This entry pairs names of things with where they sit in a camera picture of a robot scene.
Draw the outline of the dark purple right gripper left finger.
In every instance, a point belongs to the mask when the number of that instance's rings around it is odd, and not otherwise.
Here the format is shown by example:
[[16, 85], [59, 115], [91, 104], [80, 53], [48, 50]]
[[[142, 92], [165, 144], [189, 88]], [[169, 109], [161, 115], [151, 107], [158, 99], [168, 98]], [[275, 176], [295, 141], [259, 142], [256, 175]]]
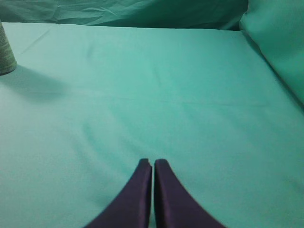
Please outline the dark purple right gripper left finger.
[[123, 189], [87, 228], [147, 228], [150, 221], [152, 166], [140, 159]]

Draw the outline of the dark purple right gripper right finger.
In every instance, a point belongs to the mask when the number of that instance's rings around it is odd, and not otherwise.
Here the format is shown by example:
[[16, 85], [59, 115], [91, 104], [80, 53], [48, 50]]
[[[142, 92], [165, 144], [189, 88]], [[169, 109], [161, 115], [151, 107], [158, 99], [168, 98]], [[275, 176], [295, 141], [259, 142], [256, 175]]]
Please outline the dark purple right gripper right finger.
[[180, 183], [166, 159], [154, 164], [154, 214], [158, 228], [223, 228]]

